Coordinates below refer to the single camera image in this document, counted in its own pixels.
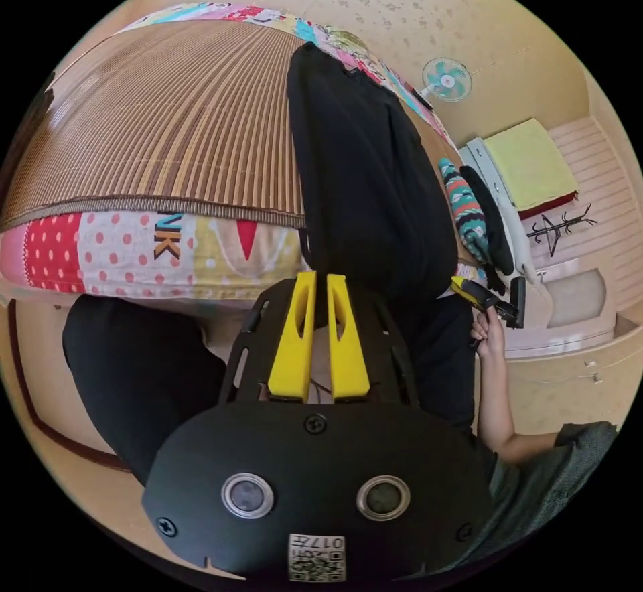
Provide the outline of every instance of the screw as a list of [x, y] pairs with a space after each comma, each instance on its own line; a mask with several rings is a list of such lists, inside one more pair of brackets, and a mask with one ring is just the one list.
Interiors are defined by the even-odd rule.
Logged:
[[318, 413], [314, 413], [304, 420], [303, 428], [308, 433], [323, 433], [326, 429], [326, 418], [324, 418], [324, 416], [320, 416]]
[[164, 518], [163, 516], [156, 519], [156, 527], [158, 527], [160, 533], [168, 538], [173, 538], [178, 534], [176, 525], [169, 518]]
[[465, 523], [456, 533], [455, 533], [455, 539], [459, 543], [464, 543], [466, 540], [469, 540], [471, 538], [471, 535], [473, 534], [473, 528], [471, 527], [471, 523]]

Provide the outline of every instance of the camera lens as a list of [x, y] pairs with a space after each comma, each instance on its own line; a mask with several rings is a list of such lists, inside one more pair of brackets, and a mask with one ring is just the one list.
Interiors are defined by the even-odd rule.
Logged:
[[239, 518], [261, 518], [273, 508], [275, 496], [270, 485], [252, 473], [238, 473], [221, 489], [223, 504]]
[[404, 513], [411, 501], [408, 485], [396, 476], [368, 480], [357, 493], [357, 507], [370, 520], [392, 520]]

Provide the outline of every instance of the black pants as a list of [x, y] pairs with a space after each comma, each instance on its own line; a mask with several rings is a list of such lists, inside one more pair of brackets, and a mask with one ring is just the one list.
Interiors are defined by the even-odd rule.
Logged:
[[[453, 296], [397, 306], [392, 314], [409, 347], [422, 408], [470, 433], [470, 306]], [[190, 317], [110, 297], [79, 297], [62, 343], [96, 430], [142, 484], [165, 439], [216, 404], [226, 368]]]

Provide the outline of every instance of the red polka dot fabric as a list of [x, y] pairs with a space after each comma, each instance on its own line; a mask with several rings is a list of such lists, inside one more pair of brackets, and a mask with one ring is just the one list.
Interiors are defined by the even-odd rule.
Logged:
[[82, 214], [30, 222], [25, 234], [25, 275], [31, 286], [59, 293], [84, 293], [78, 260]]

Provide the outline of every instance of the white cabinet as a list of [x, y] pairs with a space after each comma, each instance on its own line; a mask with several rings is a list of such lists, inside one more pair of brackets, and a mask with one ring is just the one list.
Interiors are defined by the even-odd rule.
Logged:
[[495, 193], [504, 194], [513, 203], [511, 193], [504, 185], [504, 181], [496, 169], [493, 157], [486, 149], [483, 139], [472, 139], [459, 152], [464, 165], [473, 168], [480, 175], [487, 188], [492, 191], [492, 195], [495, 195]]
[[591, 348], [614, 338], [616, 304], [612, 259], [604, 252], [539, 270], [527, 284], [524, 329], [506, 330], [508, 358], [528, 358]]

